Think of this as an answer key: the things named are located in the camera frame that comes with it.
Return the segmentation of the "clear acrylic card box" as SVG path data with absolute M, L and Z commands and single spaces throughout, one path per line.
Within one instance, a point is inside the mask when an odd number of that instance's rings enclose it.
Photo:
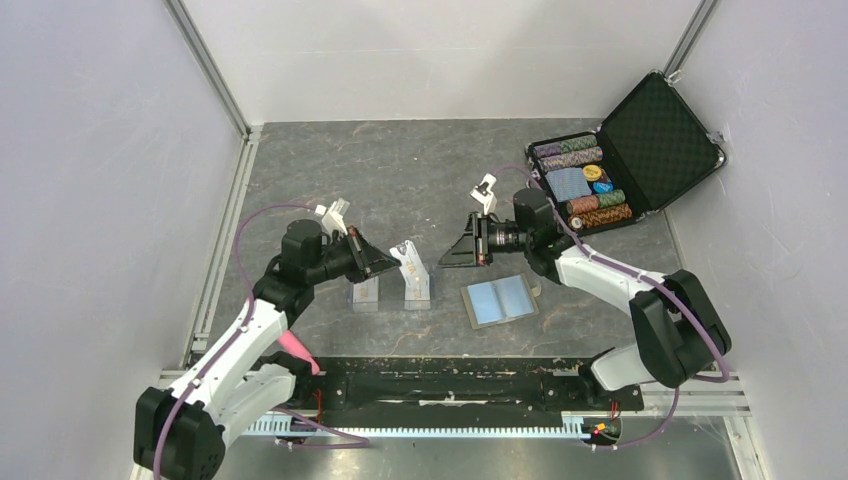
M 408 311 L 426 311 L 432 307 L 430 275 L 426 270 L 401 272 L 404 282 L 404 308 Z
M 369 278 L 351 285 L 351 309 L 355 313 L 373 313 L 379 310 L 379 278 Z

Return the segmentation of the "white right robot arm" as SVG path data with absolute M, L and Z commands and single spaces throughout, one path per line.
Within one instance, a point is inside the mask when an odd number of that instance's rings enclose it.
M 638 269 L 597 252 L 566 226 L 541 190 L 517 191 L 513 210 L 511 220 L 470 213 L 461 237 L 438 264 L 483 267 L 499 253 L 520 253 L 537 275 L 626 314 L 635 341 L 604 351 L 581 368 L 577 392 L 585 405 L 602 408 L 631 385 L 677 388 L 690 379 L 704 380 L 702 372 L 712 364 L 721 372 L 716 382 L 728 380 L 724 356 L 732 340 L 696 275 Z

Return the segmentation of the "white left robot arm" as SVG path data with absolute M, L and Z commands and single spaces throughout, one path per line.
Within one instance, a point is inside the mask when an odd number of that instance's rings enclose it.
M 213 478 L 249 426 L 278 405 L 312 399 L 307 374 L 318 370 L 292 347 L 285 351 L 296 366 L 251 369 L 312 303 L 316 286 L 339 277 L 358 284 L 400 265 L 354 226 L 326 232 L 318 221 L 291 223 L 226 332 L 170 386 L 149 387 L 138 398 L 134 462 L 157 479 Z

